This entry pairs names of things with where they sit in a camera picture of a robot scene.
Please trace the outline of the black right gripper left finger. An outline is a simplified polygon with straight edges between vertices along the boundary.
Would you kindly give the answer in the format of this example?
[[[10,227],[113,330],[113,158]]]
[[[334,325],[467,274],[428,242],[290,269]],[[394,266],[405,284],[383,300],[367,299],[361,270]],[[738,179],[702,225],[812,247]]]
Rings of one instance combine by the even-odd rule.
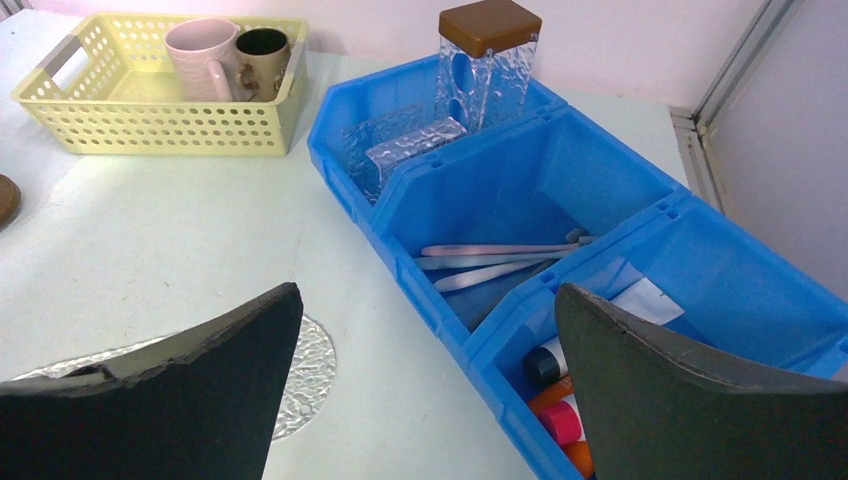
[[[303,315],[284,283],[65,376],[1,386],[5,479],[259,479]]]

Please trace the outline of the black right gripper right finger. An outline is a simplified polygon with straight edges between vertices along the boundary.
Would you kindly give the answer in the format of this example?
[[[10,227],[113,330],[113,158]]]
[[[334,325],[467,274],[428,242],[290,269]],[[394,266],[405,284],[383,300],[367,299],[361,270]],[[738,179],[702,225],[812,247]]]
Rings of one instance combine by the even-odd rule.
[[[602,479],[843,479],[847,386],[723,352],[567,283],[555,319]]]

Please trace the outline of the pink mug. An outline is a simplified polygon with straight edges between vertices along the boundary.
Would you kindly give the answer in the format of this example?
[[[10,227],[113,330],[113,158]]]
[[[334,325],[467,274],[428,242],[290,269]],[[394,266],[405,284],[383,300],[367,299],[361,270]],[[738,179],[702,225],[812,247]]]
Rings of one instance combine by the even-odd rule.
[[[239,68],[239,27],[224,18],[196,18],[174,26],[165,47],[188,102],[232,102]]]

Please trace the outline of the clear container with brown lid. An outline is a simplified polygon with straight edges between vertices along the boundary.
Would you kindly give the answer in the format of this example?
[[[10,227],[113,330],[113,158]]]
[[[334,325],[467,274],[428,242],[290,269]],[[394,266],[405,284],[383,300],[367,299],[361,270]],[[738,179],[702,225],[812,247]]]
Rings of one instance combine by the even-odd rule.
[[[541,17],[508,0],[441,11],[434,118],[472,134],[520,115],[541,27]]]

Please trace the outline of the orange toothpaste tube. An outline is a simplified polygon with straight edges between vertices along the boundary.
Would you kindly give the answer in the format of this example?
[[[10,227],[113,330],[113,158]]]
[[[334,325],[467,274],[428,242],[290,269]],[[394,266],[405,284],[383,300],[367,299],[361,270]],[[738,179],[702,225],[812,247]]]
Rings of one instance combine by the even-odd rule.
[[[584,479],[589,479],[594,475],[594,462],[587,442],[573,442],[562,446],[561,449]]]
[[[572,395],[573,393],[574,388],[571,376],[566,375],[530,400],[528,402],[528,408],[534,415],[538,415],[544,409],[557,404],[562,399]]]

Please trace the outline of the white toothpaste tube pink cap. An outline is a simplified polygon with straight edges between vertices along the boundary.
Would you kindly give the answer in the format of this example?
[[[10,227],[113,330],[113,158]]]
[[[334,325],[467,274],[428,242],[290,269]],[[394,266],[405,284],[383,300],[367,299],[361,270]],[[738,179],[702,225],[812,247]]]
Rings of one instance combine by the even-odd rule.
[[[537,415],[542,426],[560,446],[586,440],[576,396],[568,395]]]

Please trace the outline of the clear textured oval tray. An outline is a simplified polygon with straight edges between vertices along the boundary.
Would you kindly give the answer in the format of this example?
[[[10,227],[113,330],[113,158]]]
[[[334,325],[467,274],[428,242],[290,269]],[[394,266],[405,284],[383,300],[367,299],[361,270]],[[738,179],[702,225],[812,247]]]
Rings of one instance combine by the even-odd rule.
[[[55,362],[18,375],[18,380],[59,378],[83,367],[128,354],[164,340],[158,336],[131,345]],[[323,326],[303,316],[272,439],[281,440],[307,425],[324,405],[337,373],[336,352]]]

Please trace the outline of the white toothpaste tube black cap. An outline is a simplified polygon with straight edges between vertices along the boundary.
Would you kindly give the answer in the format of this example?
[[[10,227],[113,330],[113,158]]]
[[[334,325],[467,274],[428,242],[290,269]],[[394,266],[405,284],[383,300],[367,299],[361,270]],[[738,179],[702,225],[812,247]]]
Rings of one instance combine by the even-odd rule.
[[[684,313],[680,305],[647,277],[627,287],[611,303],[657,325],[669,323]],[[552,385],[569,371],[557,336],[531,350],[524,357],[523,366],[527,377],[540,387]]]

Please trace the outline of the light blue toothbrush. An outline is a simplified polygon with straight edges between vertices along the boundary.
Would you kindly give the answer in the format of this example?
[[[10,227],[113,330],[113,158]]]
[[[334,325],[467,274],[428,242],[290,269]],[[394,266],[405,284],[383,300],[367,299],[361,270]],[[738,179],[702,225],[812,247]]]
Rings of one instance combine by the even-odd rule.
[[[424,271],[482,267],[530,260],[561,259],[575,250],[558,250],[536,253],[510,253],[490,255],[429,256],[415,258],[416,265]]]

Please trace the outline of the brown wooden oval tray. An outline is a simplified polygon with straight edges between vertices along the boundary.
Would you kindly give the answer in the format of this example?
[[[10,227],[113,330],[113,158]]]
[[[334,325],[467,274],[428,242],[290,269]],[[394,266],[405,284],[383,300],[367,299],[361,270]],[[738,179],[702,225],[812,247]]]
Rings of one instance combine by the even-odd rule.
[[[17,215],[22,201],[19,186],[8,176],[0,175],[0,225],[4,227]]]

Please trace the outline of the blue plastic divided bin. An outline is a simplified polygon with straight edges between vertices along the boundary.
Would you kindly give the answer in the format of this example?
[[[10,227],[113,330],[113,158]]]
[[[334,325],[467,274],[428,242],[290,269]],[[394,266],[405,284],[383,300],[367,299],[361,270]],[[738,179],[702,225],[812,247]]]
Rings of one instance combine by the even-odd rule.
[[[847,306],[538,82],[524,112],[412,159],[382,182],[366,151],[430,123],[439,61],[331,87],[308,138],[313,164],[428,328],[541,479],[578,471],[528,401],[523,360],[556,333],[555,289],[612,298],[642,278],[681,306],[671,326],[712,347],[823,378],[847,364]],[[416,264],[437,244],[591,245],[452,293]]]

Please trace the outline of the clear textured plastic box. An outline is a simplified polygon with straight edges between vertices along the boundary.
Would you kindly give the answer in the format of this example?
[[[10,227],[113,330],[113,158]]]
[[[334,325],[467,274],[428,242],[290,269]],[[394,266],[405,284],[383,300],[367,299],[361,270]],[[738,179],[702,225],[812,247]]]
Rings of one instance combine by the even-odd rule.
[[[404,162],[468,134],[451,117],[436,119],[423,105],[406,106],[342,130],[346,171],[370,204],[375,204]]]

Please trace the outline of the yellow perforated plastic basket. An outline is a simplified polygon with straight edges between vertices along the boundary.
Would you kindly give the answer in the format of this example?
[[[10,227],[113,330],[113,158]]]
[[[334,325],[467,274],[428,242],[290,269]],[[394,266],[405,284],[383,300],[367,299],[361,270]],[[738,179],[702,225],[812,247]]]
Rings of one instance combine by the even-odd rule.
[[[75,154],[284,156],[307,83],[300,18],[234,16],[240,31],[283,32],[291,56],[272,102],[191,102],[166,51],[184,15],[101,12],[85,17],[12,91]]]

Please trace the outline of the brown mug black inside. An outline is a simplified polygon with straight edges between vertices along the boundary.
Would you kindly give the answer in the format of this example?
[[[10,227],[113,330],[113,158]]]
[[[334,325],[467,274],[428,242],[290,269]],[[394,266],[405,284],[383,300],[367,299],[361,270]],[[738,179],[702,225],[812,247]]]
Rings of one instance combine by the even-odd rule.
[[[238,85],[260,102],[274,101],[291,55],[287,35],[274,28],[255,28],[242,33],[235,46],[240,61]]]

